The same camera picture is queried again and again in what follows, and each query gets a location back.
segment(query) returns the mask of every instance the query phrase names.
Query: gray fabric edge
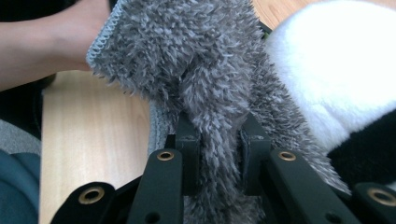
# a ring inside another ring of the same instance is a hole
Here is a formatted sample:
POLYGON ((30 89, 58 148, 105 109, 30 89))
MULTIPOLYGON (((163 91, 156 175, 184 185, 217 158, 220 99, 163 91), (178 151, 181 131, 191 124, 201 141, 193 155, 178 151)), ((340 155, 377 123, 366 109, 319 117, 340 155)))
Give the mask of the gray fabric edge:
POLYGON ((30 152, 41 155, 41 141, 26 131, 0 120, 0 148, 9 154, 30 152))
POLYGON ((149 102, 149 155, 155 150, 164 148, 167 137, 167 123, 165 111, 153 102, 149 102))
POLYGON ((118 1, 113 7, 110 16, 108 17, 106 23, 102 27, 99 35, 90 45, 90 48, 86 54, 86 61, 90 67, 94 67, 94 59, 101 54, 102 49, 105 47, 107 40, 113 35, 113 31, 120 20, 120 15, 122 14, 122 4, 124 1, 118 1))

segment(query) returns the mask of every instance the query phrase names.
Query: black bracket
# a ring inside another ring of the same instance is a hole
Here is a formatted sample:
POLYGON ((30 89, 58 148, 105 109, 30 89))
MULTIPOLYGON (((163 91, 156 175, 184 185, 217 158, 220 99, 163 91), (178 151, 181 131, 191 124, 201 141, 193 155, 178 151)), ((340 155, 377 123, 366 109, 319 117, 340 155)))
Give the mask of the black bracket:
MULTIPOLYGON (((262 196, 266 223, 396 223, 396 192, 362 183, 352 196, 325 184, 305 159, 271 141, 252 115, 241 130, 243 190, 262 196)), ((93 182, 76 189, 51 223, 183 222, 183 195, 199 192, 200 135, 186 114, 154 151, 145 172, 120 189, 93 182)))

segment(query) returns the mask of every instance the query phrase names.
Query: white fluffy fabric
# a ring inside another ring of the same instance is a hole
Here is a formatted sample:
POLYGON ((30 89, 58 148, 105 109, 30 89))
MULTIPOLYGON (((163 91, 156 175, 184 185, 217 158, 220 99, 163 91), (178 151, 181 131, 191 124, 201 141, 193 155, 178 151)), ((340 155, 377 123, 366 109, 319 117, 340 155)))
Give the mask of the white fluffy fabric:
POLYGON ((321 147, 339 146, 396 108, 395 24, 389 8, 324 1, 269 36, 270 60, 321 147))

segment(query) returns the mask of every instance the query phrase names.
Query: plush toy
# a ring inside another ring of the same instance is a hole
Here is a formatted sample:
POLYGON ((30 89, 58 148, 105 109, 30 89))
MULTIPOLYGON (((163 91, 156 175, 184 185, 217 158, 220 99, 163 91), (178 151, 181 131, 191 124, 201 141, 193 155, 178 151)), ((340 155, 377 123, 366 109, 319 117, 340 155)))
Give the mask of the plush toy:
POLYGON ((150 100, 149 150, 163 147, 181 110, 202 135, 203 187, 185 199, 186 223, 257 223, 261 199, 242 193, 236 150, 247 113, 273 147, 301 152, 349 192, 327 154, 394 110, 396 36, 368 18, 393 24, 396 13, 319 3, 264 41, 248 0, 121 0, 87 59, 95 74, 150 100))

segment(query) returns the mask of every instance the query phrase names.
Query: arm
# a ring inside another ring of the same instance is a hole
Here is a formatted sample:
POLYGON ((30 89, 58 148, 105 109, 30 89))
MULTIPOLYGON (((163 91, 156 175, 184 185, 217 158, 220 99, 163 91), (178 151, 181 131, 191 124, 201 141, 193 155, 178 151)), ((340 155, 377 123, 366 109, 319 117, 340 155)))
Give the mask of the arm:
POLYGON ((85 54, 108 16, 107 0, 81 0, 58 14, 0 22, 0 91, 64 70, 88 70, 85 54))

